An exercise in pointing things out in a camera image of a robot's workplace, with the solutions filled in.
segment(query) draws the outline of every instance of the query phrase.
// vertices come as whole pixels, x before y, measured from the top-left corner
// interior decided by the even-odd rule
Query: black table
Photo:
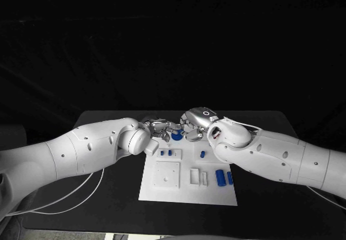
[[[179,122],[185,111],[87,111],[75,127],[130,117],[138,121],[156,115]],[[222,118],[297,137],[278,111],[216,111]],[[231,165],[238,206],[138,201],[146,154],[124,157],[104,170],[94,196],[74,210],[58,215],[29,213],[23,227],[38,230],[154,235],[221,235],[248,239],[342,239],[343,211],[306,186],[270,181]],[[101,172],[63,201],[45,212],[76,205],[92,192]],[[87,176],[65,178],[38,191],[33,207],[66,195]]]

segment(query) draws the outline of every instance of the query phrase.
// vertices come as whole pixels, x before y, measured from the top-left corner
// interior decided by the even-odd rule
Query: blue cylinder
[[[179,141],[179,140],[183,139],[183,135],[180,134],[180,132],[183,131],[183,129],[176,130],[176,131],[177,131],[177,134],[172,133],[170,136],[172,136],[172,139],[173,139],[173,140]]]
[[[215,174],[216,174],[218,186],[225,187],[226,186],[226,179],[225,179],[224,170],[221,170],[221,169],[216,170]]]
[[[228,182],[229,182],[229,185],[234,185],[232,174],[231,174],[229,171],[226,172],[226,176],[228,176]]]

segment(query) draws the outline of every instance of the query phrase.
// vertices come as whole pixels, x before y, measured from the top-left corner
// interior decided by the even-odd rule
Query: white platform
[[[236,206],[235,185],[229,185],[228,181],[231,167],[216,159],[209,142],[172,139],[166,143],[159,138],[154,140],[160,143],[159,154],[146,157],[138,200]],[[200,151],[205,151],[205,158],[200,158]],[[199,184],[190,184],[190,169],[198,169]],[[219,169],[225,173],[226,186],[218,186],[215,171]]]

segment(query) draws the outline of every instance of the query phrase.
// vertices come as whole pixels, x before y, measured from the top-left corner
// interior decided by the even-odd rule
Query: black curtain
[[[30,144],[87,110],[273,110],[346,151],[345,2],[163,2],[3,5],[0,122]]]

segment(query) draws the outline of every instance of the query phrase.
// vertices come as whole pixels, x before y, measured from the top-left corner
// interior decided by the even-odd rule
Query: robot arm
[[[180,125],[164,119],[138,122],[133,118],[76,127],[51,141],[0,151],[0,220],[22,199],[59,179],[97,172],[120,158],[146,152],[153,155],[167,131]]]
[[[195,142],[206,134],[216,158],[283,183],[306,185],[346,199],[346,153],[317,147],[297,138],[244,123],[219,119],[205,108],[190,109],[182,124],[196,128],[185,138]]]

